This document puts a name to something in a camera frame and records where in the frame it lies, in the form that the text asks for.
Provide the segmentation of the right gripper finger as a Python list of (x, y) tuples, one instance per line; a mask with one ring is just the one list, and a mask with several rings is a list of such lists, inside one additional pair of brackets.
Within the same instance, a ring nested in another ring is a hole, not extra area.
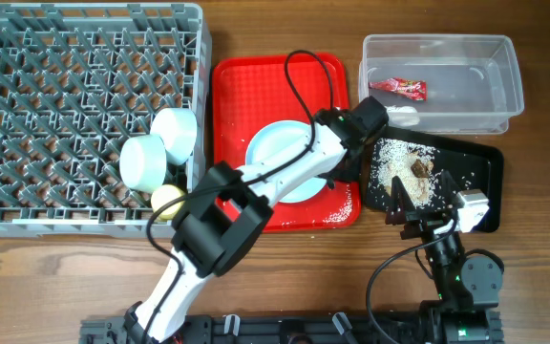
[(387, 210), (387, 223), (409, 223), (420, 220), (403, 182), (398, 176), (391, 180), (391, 203)]
[(461, 191), (449, 170), (443, 169), (431, 176), (432, 192), (430, 208), (441, 210), (449, 208), (455, 202), (456, 194)]

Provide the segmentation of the brown food scraps with rice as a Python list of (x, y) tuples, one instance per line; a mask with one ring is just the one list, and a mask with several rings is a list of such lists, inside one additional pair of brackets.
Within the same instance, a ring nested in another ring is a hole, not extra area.
[(446, 206), (441, 175), (448, 171), (460, 190), (480, 187), (472, 157), (449, 150), (395, 139), (380, 139), (370, 161), (365, 204), (385, 211), (391, 203), (392, 179), (403, 183), (412, 204), (420, 210)]

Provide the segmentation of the white napkin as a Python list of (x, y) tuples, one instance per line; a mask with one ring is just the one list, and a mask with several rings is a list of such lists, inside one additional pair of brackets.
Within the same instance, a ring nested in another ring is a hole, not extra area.
[(412, 106), (387, 106), (390, 124), (397, 127), (411, 127), (419, 123), (417, 110)]

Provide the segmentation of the large light blue plate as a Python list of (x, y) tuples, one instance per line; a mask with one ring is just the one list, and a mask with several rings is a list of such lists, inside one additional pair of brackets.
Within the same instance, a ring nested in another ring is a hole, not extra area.
[[(245, 163), (252, 164), (268, 158), (304, 135), (310, 134), (307, 123), (296, 120), (281, 120), (268, 124), (249, 142), (245, 153)], [(322, 178), (312, 178), (286, 194), (281, 203), (297, 204), (316, 196), (326, 185)]]

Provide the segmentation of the red snack wrapper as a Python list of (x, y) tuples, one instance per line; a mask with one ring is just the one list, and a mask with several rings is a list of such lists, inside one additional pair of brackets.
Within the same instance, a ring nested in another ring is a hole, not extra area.
[(400, 95), (414, 101), (427, 100), (427, 83), (423, 80), (409, 80), (392, 77), (369, 83), (369, 88)]

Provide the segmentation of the small light blue bowl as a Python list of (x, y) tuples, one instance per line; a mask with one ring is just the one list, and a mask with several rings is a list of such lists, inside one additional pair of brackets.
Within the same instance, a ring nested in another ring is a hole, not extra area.
[(161, 138), (169, 163), (182, 165), (191, 156), (197, 140), (195, 114), (185, 108), (164, 108), (155, 115), (150, 134)]

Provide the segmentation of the yellow plastic cup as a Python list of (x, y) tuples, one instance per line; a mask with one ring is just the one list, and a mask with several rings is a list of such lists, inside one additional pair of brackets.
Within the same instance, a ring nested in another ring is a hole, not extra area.
[[(165, 204), (174, 201), (182, 196), (185, 196), (186, 193), (172, 184), (164, 184), (157, 188), (151, 195), (151, 205), (154, 211), (159, 210)], [(163, 210), (157, 217), (160, 222), (172, 220), (175, 215), (179, 212), (180, 208), (183, 206), (183, 201), (180, 201), (176, 204), (169, 206), (167, 209)]]

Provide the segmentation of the light green bowl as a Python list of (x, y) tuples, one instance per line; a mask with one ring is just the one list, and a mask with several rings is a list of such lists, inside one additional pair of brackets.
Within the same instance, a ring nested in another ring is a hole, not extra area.
[(167, 155), (161, 138), (142, 135), (127, 139), (120, 151), (119, 172), (123, 183), (132, 190), (153, 193), (163, 185)]

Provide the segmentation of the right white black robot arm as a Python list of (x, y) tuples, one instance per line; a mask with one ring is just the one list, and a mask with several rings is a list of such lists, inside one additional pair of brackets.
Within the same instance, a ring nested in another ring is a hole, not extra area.
[(504, 264), (486, 249), (467, 250), (460, 235), (470, 232), (489, 211), (479, 189), (460, 189), (451, 174), (441, 173), (445, 207), (415, 207), (399, 177), (391, 180), (386, 223), (402, 225), (403, 240), (419, 238), (438, 298), (419, 306), (417, 343), (502, 343), (504, 333), (496, 307)]

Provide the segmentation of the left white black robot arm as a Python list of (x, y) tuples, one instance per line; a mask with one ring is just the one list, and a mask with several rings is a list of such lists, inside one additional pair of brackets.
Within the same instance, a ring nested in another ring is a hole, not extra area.
[(359, 155), (376, 129), (355, 110), (321, 110), (311, 118), (307, 138), (237, 169), (219, 162), (193, 192), (168, 202), (180, 207), (172, 246), (154, 247), (169, 264), (150, 297), (126, 312), (128, 336), (136, 343), (171, 338), (204, 285), (228, 273), (254, 246), (274, 205), (312, 178), (336, 177), (338, 166)]

